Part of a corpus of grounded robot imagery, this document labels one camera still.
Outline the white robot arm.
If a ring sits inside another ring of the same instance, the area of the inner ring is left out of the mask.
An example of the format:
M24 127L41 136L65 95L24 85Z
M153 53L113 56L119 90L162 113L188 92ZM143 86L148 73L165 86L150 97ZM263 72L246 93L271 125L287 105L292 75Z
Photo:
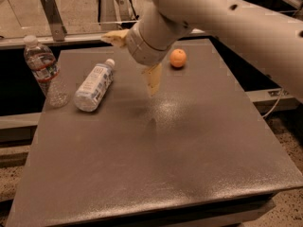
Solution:
M101 39L154 66L193 29L219 39L303 101L303 22L243 0L151 0L132 28Z

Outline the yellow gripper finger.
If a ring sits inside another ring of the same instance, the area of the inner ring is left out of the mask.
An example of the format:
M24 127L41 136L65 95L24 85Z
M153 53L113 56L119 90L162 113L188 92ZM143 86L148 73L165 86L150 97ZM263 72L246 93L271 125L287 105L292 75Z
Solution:
M124 47L126 45L126 36L128 29L109 31L101 36L101 40L115 47Z
M162 75L162 64L146 67L142 70L141 75L147 86L149 96L154 96L159 88Z

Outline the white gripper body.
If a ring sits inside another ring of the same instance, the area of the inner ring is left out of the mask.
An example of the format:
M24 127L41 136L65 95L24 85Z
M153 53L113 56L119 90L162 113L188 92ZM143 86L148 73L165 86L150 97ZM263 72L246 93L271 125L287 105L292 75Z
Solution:
M140 23L136 23L128 31L126 47L137 63L154 66L164 59L168 50L159 50L148 45L139 31L139 25Z

